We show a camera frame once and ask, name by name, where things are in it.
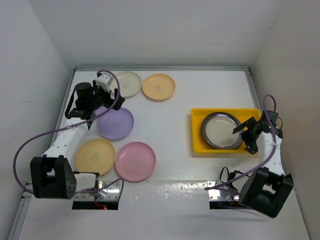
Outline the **metal base plate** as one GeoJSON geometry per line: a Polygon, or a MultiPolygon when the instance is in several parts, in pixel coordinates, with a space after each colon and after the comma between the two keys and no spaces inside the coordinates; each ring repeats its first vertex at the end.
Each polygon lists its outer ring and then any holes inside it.
{"type": "Polygon", "coordinates": [[[234,189],[223,186],[208,190],[208,198],[210,202],[238,202],[240,196],[234,189]]]}
{"type": "Polygon", "coordinates": [[[73,200],[75,202],[93,202],[95,199],[98,202],[117,202],[123,186],[123,181],[119,179],[117,182],[111,184],[111,181],[98,181],[98,187],[108,187],[94,193],[77,193],[73,200]]]}

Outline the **yellow plastic bin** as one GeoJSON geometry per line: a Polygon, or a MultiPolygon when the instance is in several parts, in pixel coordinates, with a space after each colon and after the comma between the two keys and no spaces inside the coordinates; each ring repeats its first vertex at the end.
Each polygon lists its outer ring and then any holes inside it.
{"type": "Polygon", "coordinates": [[[256,108],[193,108],[191,110],[191,132],[193,151],[197,154],[247,154],[245,144],[237,149],[214,149],[204,139],[201,133],[201,124],[205,117],[213,113],[227,113],[236,117],[242,124],[251,117],[259,120],[261,111],[256,108]]]}

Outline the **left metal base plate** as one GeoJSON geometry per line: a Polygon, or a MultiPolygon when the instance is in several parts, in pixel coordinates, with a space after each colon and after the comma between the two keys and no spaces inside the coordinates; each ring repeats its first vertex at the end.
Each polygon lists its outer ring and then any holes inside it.
{"type": "Polygon", "coordinates": [[[108,187],[94,193],[77,193],[73,200],[75,202],[93,202],[95,199],[98,202],[117,202],[123,186],[123,181],[119,179],[117,182],[111,184],[111,181],[98,181],[98,187],[108,187]]]}

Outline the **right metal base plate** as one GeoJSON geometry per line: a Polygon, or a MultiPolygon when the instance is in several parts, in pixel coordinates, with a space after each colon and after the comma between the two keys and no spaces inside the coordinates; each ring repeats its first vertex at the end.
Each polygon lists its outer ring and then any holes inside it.
{"type": "Polygon", "coordinates": [[[223,186],[208,190],[208,198],[210,202],[238,202],[240,196],[234,189],[223,186]]]}

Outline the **near purple plastic plate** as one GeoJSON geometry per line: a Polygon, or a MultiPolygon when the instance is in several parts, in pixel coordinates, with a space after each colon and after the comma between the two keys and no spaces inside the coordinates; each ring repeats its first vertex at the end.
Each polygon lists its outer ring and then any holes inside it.
{"type": "Polygon", "coordinates": [[[135,119],[127,108],[111,109],[97,119],[97,129],[106,139],[118,141],[127,137],[133,127],[135,119]]]}

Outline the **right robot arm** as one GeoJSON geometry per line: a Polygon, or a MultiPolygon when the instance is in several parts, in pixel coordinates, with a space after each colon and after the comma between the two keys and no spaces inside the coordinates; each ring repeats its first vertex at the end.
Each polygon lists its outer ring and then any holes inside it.
{"type": "Polygon", "coordinates": [[[239,204],[275,218],[293,189],[291,175],[286,175],[281,160],[282,129],[277,127],[279,114],[268,110],[259,120],[249,118],[233,129],[240,133],[245,151],[258,153],[262,164],[248,177],[239,192],[239,204]]]}

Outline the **orange plastic plate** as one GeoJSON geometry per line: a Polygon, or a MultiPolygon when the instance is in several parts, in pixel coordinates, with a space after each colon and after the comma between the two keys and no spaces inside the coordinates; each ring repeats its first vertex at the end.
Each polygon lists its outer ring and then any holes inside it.
{"type": "Polygon", "coordinates": [[[175,93],[175,90],[175,81],[163,73],[148,76],[142,84],[143,93],[154,101],[165,101],[169,99],[175,93]]]}
{"type": "Polygon", "coordinates": [[[116,150],[103,138],[86,141],[76,152],[75,167],[78,172],[106,174],[114,165],[116,150]]]}

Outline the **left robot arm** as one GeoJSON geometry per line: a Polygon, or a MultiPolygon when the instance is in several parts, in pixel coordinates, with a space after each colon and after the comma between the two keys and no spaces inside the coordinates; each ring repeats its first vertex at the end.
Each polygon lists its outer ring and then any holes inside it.
{"type": "Polygon", "coordinates": [[[98,171],[74,171],[70,160],[79,141],[97,119],[96,110],[105,107],[107,111],[117,111],[124,103],[119,88],[110,89],[115,81],[103,74],[92,83],[75,85],[64,112],[64,129],[42,156],[36,156],[30,162],[32,190],[36,198],[70,200],[77,193],[100,191],[98,171]]]}

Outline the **pink plastic plate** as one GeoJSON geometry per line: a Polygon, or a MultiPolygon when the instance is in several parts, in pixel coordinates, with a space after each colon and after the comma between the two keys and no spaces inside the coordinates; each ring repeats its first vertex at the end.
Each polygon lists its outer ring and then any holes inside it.
{"type": "Polygon", "coordinates": [[[154,150],[144,142],[130,142],[116,155],[115,169],[126,181],[141,182],[152,175],[156,166],[154,150]]]}

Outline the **cream plastic plate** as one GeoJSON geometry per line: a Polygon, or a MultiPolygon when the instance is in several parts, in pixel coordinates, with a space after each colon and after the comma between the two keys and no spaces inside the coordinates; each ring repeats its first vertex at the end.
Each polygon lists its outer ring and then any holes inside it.
{"type": "Polygon", "coordinates": [[[120,83],[120,94],[123,98],[133,97],[142,87],[142,79],[135,72],[122,71],[116,77],[120,83]]]}

